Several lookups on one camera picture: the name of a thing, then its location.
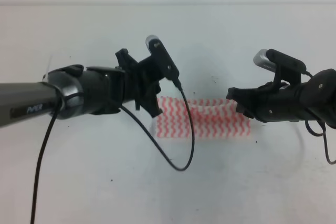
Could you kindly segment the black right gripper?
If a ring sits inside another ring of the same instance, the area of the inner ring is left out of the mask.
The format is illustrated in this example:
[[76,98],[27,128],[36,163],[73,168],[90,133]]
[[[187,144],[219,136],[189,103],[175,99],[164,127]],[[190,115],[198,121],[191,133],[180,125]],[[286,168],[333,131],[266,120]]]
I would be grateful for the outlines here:
[[232,87],[228,89],[226,99],[237,102],[236,112],[264,123],[315,121],[319,117],[300,102],[307,84],[282,83],[278,90],[271,90],[270,82],[253,89]]

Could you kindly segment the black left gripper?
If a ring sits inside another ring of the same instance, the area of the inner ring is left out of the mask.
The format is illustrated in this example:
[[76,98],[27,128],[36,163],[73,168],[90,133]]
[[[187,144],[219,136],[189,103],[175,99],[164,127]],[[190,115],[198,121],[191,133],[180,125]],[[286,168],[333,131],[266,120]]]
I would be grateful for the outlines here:
[[137,111],[143,108],[152,118],[159,116],[158,67],[153,61],[137,62],[125,48],[115,56],[117,68],[87,67],[81,73],[81,114],[116,114],[124,103],[134,101]]

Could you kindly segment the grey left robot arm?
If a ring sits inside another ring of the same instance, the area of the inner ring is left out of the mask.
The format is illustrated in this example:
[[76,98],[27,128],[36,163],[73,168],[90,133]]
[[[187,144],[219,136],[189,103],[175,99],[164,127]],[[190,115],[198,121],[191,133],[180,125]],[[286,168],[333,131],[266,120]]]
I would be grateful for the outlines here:
[[137,62],[126,49],[116,53],[118,66],[69,65],[55,69],[34,83],[1,84],[1,126],[58,112],[61,120],[80,115],[117,114],[135,102],[151,117],[161,113],[157,94],[163,79],[152,56]]

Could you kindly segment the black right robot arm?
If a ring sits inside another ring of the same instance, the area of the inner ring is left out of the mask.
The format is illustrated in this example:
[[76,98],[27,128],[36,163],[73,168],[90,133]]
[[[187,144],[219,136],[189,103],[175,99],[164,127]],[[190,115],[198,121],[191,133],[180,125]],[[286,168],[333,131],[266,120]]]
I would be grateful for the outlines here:
[[305,83],[268,82],[254,89],[229,88],[236,111],[263,123],[321,121],[335,128],[335,70],[323,70]]

